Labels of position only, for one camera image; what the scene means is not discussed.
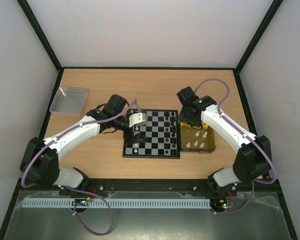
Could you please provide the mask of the gold metal tin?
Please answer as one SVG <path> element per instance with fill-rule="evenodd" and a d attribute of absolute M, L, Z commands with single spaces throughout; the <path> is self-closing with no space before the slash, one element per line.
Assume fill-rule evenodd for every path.
<path fill-rule="evenodd" d="M 180 122 L 180 151 L 210 154 L 216 149 L 214 130 L 202 122 L 201 127 Z"/>

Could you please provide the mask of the black magnetic chess board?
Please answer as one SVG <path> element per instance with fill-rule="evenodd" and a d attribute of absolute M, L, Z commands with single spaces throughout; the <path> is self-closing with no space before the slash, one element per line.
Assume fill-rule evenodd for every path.
<path fill-rule="evenodd" d="M 179 159 L 180 158 L 180 123 L 177 110 L 143 109 L 147 115 L 147 124 L 140 126 L 140 133 L 145 136 L 144 143 L 126 144 L 123 142 L 124 158 Z"/>

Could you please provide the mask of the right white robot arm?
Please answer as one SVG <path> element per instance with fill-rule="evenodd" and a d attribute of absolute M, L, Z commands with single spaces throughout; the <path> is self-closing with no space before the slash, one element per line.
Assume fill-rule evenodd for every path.
<path fill-rule="evenodd" d="M 182 105 L 179 120 L 199 127 L 204 123 L 216 131 L 236 153 L 234 163 L 210 174 L 208 191 L 219 196 L 227 186 L 250 183 L 272 167 L 270 140 L 247 131 L 227 114 L 210 96 L 198 97 L 191 87 L 180 90 L 177 97 Z"/>

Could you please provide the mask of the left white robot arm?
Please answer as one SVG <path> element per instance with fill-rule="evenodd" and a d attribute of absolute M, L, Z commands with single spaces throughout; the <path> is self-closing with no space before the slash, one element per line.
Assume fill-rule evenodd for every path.
<path fill-rule="evenodd" d="M 45 139 L 32 138 L 20 164 L 23 173 L 21 186 L 78 188 L 85 179 L 84 173 L 75 167 L 60 167 L 61 159 L 76 146 L 106 129 L 130 131 L 134 126 L 145 125 L 148 118 L 140 108 L 127 115 L 137 105 L 136 100 L 128 104 L 125 98 L 114 94 L 106 104 L 88 111 L 81 120 L 62 132 Z"/>

